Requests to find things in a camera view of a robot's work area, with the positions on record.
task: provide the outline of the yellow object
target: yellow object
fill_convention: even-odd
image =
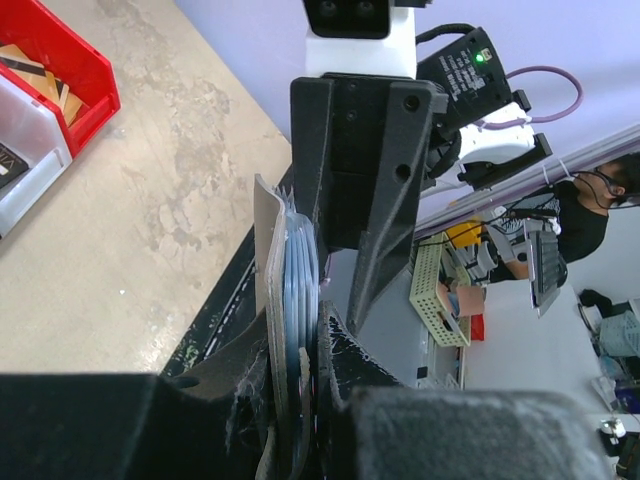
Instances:
[[[445,240],[445,234],[441,233],[418,247],[409,301],[438,345],[468,347],[471,345],[471,319],[460,317],[458,320],[462,334],[447,330],[443,322],[444,318],[449,317],[449,313],[438,297],[438,273],[442,253],[447,248],[443,245]],[[456,276],[458,285],[471,285],[471,278],[464,267],[456,268]]]
[[[454,225],[446,230],[447,236],[451,239],[451,243],[456,248],[470,247],[471,245],[480,245],[480,234],[482,226],[479,222],[465,222]]]

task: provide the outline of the red plastic bin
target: red plastic bin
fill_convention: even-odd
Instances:
[[[75,158],[120,109],[111,63],[37,0],[0,0],[0,42],[17,45],[31,60],[67,83],[84,102],[69,128],[56,104],[0,64],[1,75],[55,114]]]

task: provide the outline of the beige tabletop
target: beige tabletop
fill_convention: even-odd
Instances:
[[[122,110],[0,242],[0,370],[158,371],[290,147],[171,0],[44,4]]]

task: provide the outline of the plastic basket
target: plastic basket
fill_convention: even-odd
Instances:
[[[68,84],[84,102],[75,122],[67,127],[56,104],[0,64],[0,75],[54,113],[75,158],[120,109],[111,64],[36,0],[0,2],[0,43],[17,45],[31,60],[42,63]],[[7,110],[4,106],[2,110],[4,115]]]
[[[600,346],[612,357],[640,356],[640,322],[633,312],[602,320]]]
[[[471,345],[471,319],[461,317],[458,320],[461,333],[447,330],[443,318],[448,318],[450,314],[436,293],[440,260],[445,249],[442,242],[445,239],[445,234],[441,233],[418,247],[409,301],[438,345],[468,347]],[[458,267],[456,275],[459,285],[471,285],[471,279],[464,267]]]
[[[0,237],[71,164],[71,154],[55,115],[26,92],[0,76],[0,143],[27,162],[29,170],[0,189]]]

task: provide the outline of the red bin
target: red bin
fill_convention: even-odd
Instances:
[[[17,45],[31,60],[42,63],[68,84],[83,101],[75,121],[67,127],[58,105],[0,63],[0,75],[55,114],[75,158],[120,109],[111,63],[37,0],[0,0],[0,43]]]

